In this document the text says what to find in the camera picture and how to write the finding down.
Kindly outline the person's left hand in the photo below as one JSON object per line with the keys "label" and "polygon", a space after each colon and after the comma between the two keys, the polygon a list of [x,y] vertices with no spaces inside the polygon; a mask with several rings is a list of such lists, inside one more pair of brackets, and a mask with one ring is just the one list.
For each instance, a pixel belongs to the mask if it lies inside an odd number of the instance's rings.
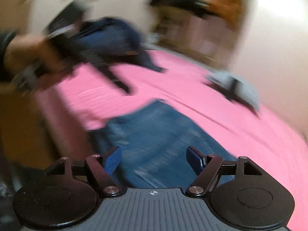
{"label": "person's left hand", "polygon": [[40,35],[17,35],[8,46],[6,65],[13,74],[35,61],[44,65],[49,74],[69,74],[70,68],[61,59],[50,41]]}

